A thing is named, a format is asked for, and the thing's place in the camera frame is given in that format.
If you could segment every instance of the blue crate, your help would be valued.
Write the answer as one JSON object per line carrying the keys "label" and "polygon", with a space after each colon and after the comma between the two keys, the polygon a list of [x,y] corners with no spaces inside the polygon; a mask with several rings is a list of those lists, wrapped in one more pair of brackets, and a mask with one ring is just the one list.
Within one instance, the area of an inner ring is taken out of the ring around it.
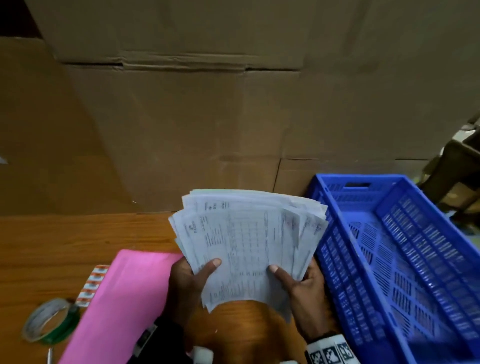
{"label": "blue crate", "polygon": [[317,174],[318,245],[344,334],[362,364],[480,363],[480,254],[401,175]]}

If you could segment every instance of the wood grain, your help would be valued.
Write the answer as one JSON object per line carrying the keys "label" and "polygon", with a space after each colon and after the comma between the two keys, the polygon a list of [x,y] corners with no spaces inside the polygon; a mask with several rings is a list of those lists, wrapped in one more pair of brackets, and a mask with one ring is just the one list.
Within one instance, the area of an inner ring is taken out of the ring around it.
{"label": "wood grain", "polygon": [[[21,339],[28,315],[55,297],[75,298],[97,264],[120,249],[175,252],[170,213],[0,218],[0,352],[5,363],[44,363],[47,347]],[[66,343],[57,345],[60,358]],[[304,363],[305,342],[266,305],[253,301],[200,307],[186,330],[187,348],[215,353],[215,363]]]}

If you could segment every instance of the tape roll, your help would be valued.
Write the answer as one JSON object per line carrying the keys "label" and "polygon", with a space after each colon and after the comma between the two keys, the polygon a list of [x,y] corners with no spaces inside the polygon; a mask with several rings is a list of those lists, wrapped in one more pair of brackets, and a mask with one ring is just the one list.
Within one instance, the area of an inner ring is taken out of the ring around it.
{"label": "tape roll", "polygon": [[25,322],[22,336],[28,342],[54,345],[65,340],[80,321],[78,306],[63,298],[45,302]]}

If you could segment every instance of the pink folder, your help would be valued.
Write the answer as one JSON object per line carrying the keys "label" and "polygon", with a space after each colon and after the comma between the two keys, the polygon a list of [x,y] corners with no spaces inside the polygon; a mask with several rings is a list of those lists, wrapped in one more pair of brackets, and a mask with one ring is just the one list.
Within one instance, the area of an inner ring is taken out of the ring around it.
{"label": "pink folder", "polygon": [[125,364],[162,313],[170,267],[180,254],[121,250],[84,313],[61,364]]}

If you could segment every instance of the hand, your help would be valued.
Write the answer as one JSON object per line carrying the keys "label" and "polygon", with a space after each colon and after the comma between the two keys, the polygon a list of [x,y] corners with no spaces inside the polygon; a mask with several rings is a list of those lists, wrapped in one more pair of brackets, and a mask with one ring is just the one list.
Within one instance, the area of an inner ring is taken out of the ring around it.
{"label": "hand", "polygon": [[329,331],[324,309],[324,277],[312,258],[301,282],[294,280],[282,268],[271,265],[270,271],[282,283],[290,297],[295,325],[307,343]]}
{"label": "hand", "polygon": [[193,275],[185,257],[172,265],[168,279],[167,301],[162,316],[185,328],[200,302],[200,295],[208,277],[220,264],[222,264],[220,259],[212,259],[196,275]]}

